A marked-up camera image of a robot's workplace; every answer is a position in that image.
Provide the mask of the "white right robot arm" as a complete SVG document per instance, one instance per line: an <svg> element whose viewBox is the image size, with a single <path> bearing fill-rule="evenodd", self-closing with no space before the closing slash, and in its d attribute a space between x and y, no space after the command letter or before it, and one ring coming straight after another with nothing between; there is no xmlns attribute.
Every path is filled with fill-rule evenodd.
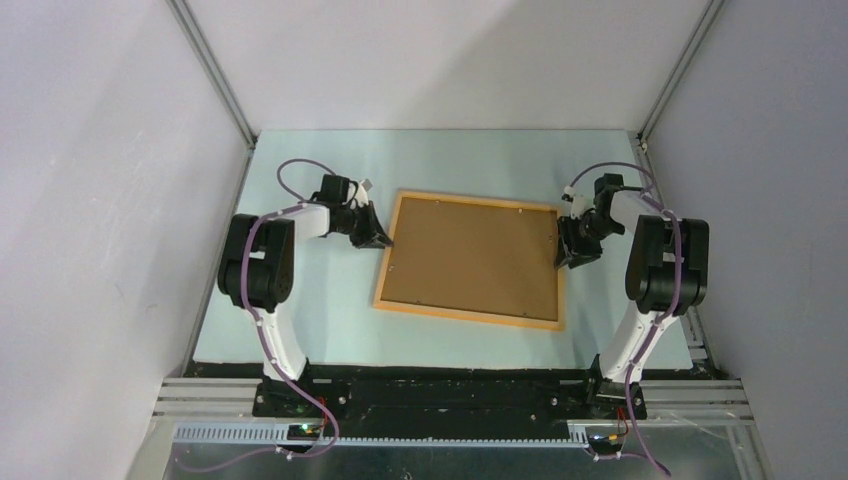
<svg viewBox="0 0 848 480"><path fill-rule="evenodd" d="M634 402L648 356L670 325L699 305L708 290L709 225L680 218L646 188L604 174L594 196L565 187L567 212L557 220L554 266L569 270L601 258L602 242L631 233L624 289L629 300L611 343L593 360L584 380L585 411L606 418Z"/></svg>

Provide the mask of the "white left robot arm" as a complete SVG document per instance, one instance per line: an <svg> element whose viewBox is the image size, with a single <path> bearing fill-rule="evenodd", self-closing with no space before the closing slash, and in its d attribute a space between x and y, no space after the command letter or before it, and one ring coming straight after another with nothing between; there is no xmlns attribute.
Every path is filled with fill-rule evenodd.
<svg viewBox="0 0 848 480"><path fill-rule="evenodd" d="M308 359L283 308L294 287L295 248L330 234L348 237L357 249L393 245L369 198L371 183L326 174L320 188L297 204L262 216L232 217L217 273L219 291L249 315L264 354L264 374L286 381L277 402L292 416L316 403L315 388L299 379Z"/></svg>

